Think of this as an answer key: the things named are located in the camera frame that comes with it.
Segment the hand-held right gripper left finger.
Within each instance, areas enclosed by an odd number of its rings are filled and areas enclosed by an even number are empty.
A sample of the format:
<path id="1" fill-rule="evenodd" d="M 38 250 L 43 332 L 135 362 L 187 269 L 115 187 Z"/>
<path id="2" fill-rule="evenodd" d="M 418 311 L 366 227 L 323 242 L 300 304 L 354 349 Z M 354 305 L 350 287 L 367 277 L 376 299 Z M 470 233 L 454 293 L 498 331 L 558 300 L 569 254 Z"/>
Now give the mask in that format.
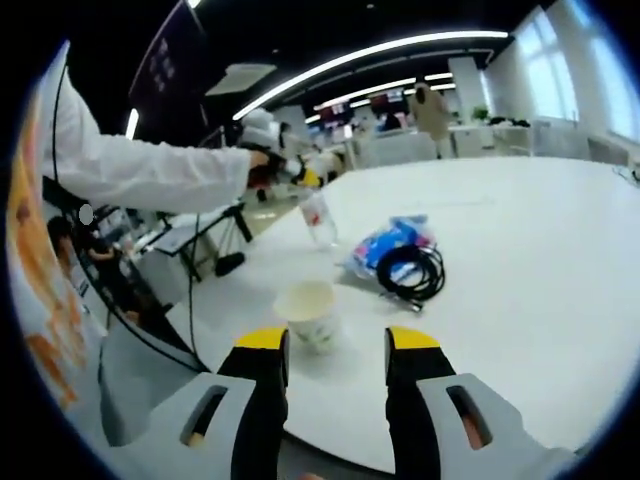
<path id="1" fill-rule="evenodd" d="M 105 462 L 115 479 L 274 479 L 288 333 L 194 373 L 124 330 L 105 342 Z"/>

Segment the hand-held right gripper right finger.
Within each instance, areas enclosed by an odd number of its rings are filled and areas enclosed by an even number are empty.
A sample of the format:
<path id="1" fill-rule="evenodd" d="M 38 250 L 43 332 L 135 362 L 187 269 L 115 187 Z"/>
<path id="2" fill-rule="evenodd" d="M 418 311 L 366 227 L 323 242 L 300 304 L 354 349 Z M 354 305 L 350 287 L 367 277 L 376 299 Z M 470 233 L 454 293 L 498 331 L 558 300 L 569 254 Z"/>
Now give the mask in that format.
<path id="1" fill-rule="evenodd" d="M 433 337 L 385 330 L 386 419 L 398 479 L 558 479 L 576 460 L 547 448 L 521 413 L 472 374 L 458 374 Z"/>

